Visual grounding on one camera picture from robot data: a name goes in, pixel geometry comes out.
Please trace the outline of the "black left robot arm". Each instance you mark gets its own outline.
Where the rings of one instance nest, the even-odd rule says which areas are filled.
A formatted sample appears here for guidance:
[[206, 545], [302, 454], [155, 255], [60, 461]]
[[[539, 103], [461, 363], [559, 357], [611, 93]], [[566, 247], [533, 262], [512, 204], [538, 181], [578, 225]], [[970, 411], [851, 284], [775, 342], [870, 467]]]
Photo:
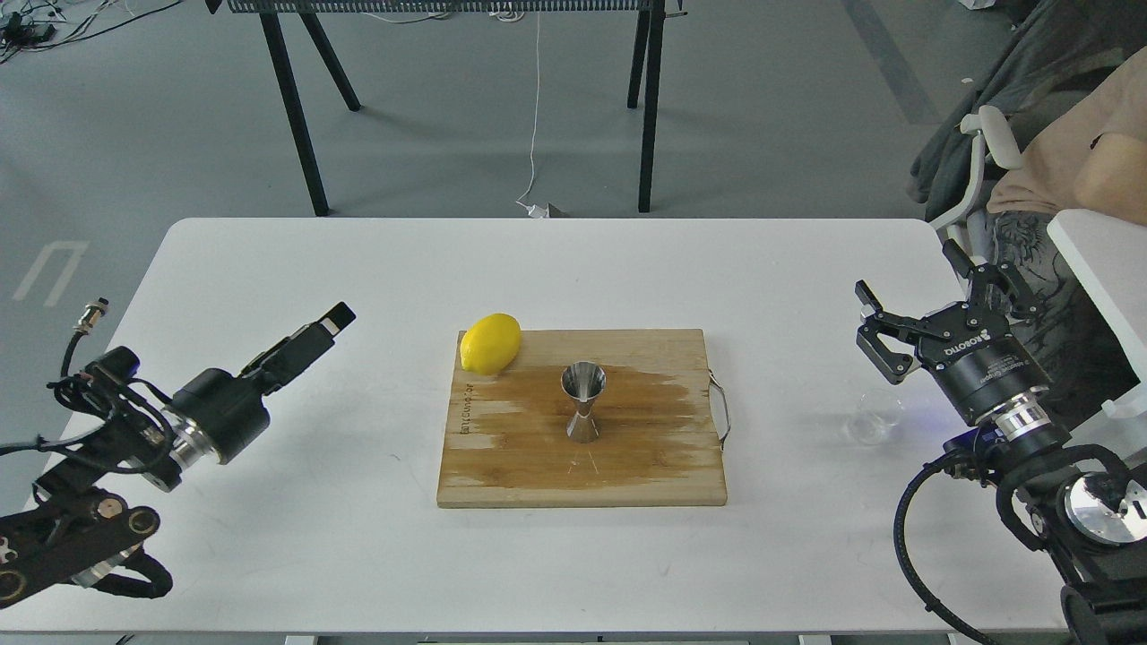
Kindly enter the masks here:
[[128, 598], [159, 598], [173, 585], [167, 569], [143, 544], [159, 530], [159, 514], [133, 507], [99, 487], [110, 474], [141, 475], [159, 490], [180, 485], [184, 472], [204, 456], [229, 464], [270, 427], [263, 401], [301, 376], [331, 348], [356, 314], [344, 303], [253, 357], [237, 374], [209, 368], [173, 396], [135, 390], [139, 358], [126, 347], [73, 371], [75, 347], [107, 309], [91, 302], [75, 325], [60, 376], [48, 387], [62, 407], [99, 418], [77, 436], [3, 445], [56, 453], [60, 461], [32, 485], [32, 510], [3, 516], [1, 601], [8, 607], [56, 584]]

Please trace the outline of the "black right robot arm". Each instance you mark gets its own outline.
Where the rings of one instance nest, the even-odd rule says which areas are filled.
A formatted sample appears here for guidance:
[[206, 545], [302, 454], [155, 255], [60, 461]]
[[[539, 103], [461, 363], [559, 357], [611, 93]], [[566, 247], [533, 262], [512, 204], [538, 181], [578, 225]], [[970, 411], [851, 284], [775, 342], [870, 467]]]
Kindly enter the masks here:
[[951, 612], [918, 575], [905, 527], [910, 502], [934, 474], [994, 487], [1007, 529], [1029, 550], [1043, 551], [1064, 580], [1066, 625], [1079, 644], [1146, 640], [1144, 466], [1129, 467], [1106, 446], [1072, 446], [1039, 396], [1048, 375], [1012, 332], [1032, 322], [1041, 305], [1009, 262], [974, 264], [957, 242], [944, 256], [967, 282], [967, 296], [922, 318], [892, 314], [864, 281], [857, 343], [889, 383], [924, 368], [968, 430], [923, 465], [894, 511], [894, 553], [902, 575], [924, 604], [973, 642], [986, 634]]

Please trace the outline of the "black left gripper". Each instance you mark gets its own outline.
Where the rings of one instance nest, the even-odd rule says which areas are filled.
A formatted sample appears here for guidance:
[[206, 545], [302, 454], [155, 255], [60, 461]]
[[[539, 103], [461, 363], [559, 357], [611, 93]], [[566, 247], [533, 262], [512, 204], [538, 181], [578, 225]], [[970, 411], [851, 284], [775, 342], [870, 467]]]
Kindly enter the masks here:
[[164, 407], [175, 428], [171, 457], [179, 468], [190, 469], [209, 454], [220, 465], [229, 464], [270, 425], [263, 395], [301, 376], [356, 318], [348, 303], [340, 302], [255, 357], [237, 376], [209, 368], [184, 384]]

